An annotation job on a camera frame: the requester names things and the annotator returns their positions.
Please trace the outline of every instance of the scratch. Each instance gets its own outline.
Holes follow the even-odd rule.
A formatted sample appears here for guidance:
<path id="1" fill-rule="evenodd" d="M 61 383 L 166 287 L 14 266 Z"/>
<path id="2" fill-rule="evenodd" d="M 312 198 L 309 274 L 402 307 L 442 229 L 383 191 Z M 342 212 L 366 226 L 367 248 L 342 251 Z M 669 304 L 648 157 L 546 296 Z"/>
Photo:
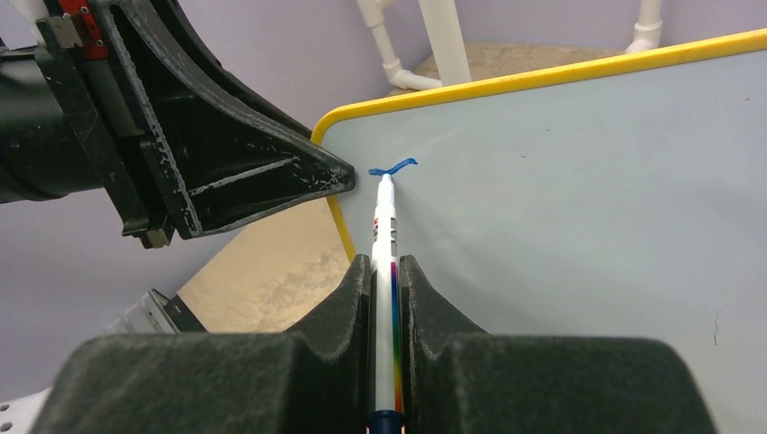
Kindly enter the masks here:
<path id="1" fill-rule="evenodd" d="M 714 318 L 714 345 L 719 345 L 716 342 L 716 334 L 719 333 L 719 313 L 720 312 L 721 312 L 721 309 L 717 310 L 716 311 L 716 318 Z"/>
<path id="2" fill-rule="evenodd" d="M 246 171 L 238 173 L 236 175 L 225 176 L 224 178 L 221 178 L 219 180 L 213 181 L 212 183 L 205 184 L 205 185 L 199 186 L 197 188 L 193 188 L 192 190 L 189 190 L 189 194 L 191 194 L 192 196 L 195 196 L 195 195 L 197 195 L 199 193 L 204 192 L 205 190 L 207 190 L 209 188 L 218 188 L 218 187 L 221 187 L 223 185 L 231 184 L 231 183 L 233 183 L 235 181 L 240 181 L 241 179 L 250 178 L 251 176 L 262 174 L 262 173 L 267 172 L 269 170 L 276 169 L 278 167 L 282 167 L 282 166 L 286 165 L 287 163 L 290 163 L 291 161 L 296 160 L 296 159 L 298 159 L 296 156 L 294 156 L 292 158 L 285 158 L 285 159 L 276 161 L 274 163 L 269 163 L 267 165 L 262 165 L 260 167 L 256 167 L 256 168 L 251 169 L 251 170 L 246 170 Z"/>

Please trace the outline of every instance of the robotic end effector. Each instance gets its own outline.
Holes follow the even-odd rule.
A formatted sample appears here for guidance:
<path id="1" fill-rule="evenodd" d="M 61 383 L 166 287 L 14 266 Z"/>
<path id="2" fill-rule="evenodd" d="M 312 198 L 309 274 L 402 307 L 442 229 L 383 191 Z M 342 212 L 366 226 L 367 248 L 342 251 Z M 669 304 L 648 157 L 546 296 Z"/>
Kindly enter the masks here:
<path id="1" fill-rule="evenodd" d="M 0 49 L 0 203 L 103 187 L 146 248 L 351 190 L 354 168 L 222 69 L 172 0 L 46 0 Z"/>

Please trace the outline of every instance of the small black mark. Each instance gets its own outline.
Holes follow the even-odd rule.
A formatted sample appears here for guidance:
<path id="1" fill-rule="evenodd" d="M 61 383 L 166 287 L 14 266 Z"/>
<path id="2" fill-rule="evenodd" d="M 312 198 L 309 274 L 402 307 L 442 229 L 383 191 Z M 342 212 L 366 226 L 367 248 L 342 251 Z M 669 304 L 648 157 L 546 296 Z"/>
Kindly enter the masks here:
<path id="1" fill-rule="evenodd" d="M 716 318 L 714 318 L 714 345 L 719 345 L 716 342 L 716 334 L 719 333 L 719 311 L 716 311 Z"/>

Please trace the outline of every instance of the yellow edge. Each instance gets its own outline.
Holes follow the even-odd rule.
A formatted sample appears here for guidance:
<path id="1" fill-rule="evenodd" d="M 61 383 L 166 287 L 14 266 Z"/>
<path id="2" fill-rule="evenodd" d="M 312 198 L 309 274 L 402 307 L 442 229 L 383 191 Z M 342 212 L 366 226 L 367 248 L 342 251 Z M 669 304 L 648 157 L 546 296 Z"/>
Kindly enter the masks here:
<path id="1" fill-rule="evenodd" d="M 342 120 L 380 115 L 398 110 L 415 109 L 464 99 L 487 97 L 517 90 L 598 79 L 611 75 L 651 70 L 759 50 L 767 50 L 767 29 L 684 43 L 648 52 L 624 54 L 596 61 L 585 61 L 545 70 L 524 72 L 496 79 L 472 81 L 471 83 L 434 90 L 422 90 L 396 97 L 374 99 L 336 108 L 326 114 L 317 123 L 312 133 L 312 141 L 321 146 L 325 133 L 336 122 Z M 330 212 L 333 214 L 333 220 L 336 221 L 338 234 L 344 243 L 346 255 L 351 260 L 355 256 L 355 246 L 352 243 L 352 237 L 349 235 L 349 230 L 341 214 L 338 200 L 336 197 L 329 197 L 327 198 L 327 204 L 330 207 Z"/>

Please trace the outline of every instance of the lavender wall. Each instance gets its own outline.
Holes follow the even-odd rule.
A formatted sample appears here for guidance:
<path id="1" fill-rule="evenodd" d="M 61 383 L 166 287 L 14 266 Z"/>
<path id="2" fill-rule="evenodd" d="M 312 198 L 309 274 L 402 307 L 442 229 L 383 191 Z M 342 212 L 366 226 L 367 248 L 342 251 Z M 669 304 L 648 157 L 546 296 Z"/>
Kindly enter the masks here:
<path id="1" fill-rule="evenodd" d="M 464 39 L 625 49 L 639 0 L 456 0 Z M 662 45 L 767 27 L 763 0 L 666 0 Z"/>
<path id="2" fill-rule="evenodd" d="M 223 66 L 306 125 L 390 86 L 355 0 L 182 0 Z M 430 53 L 417 2 L 386 11 L 405 67 Z M 34 43 L 0 0 L 0 37 Z M 0 401 L 46 387 L 67 355 L 141 294 L 175 293 L 233 233 L 143 250 L 103 191 L 0 206 Z"/>

